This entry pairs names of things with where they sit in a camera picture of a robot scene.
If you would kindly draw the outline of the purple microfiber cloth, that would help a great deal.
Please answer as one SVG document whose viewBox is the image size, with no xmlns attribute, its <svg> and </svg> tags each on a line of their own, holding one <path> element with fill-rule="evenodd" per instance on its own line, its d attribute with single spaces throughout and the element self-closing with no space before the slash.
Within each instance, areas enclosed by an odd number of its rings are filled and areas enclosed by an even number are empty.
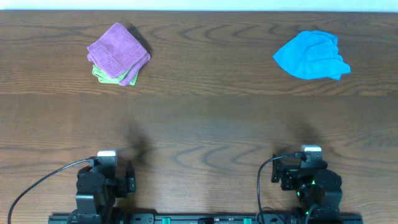
<svg viewBox="0 0 398 224">
<path fill-rule="evenodd" d="M 148 51 L 119 22 L 87 47 L 89 61 L 116 78 L 129 70 Z"/>
</svg>

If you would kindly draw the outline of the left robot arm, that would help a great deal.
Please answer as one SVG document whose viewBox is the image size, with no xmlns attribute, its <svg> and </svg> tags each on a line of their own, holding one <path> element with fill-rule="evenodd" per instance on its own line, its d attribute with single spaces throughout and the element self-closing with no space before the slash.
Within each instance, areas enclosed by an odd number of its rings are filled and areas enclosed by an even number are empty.
<svg viewBox="0 0 398 224">
<path fill-rule="evenodd" d="M 116 159 L 97 157 L 78 172 L 76 182 L 77 209 L 68 215 L 67 224 L 129 223 L 130 217 L 115 208 L 117 198 L 126 198 L 136 191 L 135 169 L 127 163 L 126 174 L 116 177 Z"/>
</svg>

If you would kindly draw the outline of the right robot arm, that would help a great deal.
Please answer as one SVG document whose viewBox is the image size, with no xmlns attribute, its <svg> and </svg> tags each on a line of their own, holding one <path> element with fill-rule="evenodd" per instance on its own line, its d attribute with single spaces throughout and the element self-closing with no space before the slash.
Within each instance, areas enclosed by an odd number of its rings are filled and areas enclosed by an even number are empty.
<svg viewBox="0 0 398 224">
<path fill-rule="evenodd" d="M 296 193 L 299 207 L 293 208 L 286 223 L 339 223 L 342 178 L 327 169 L 321 152 L 273 155 L 271 182 Z"/>
</svg>

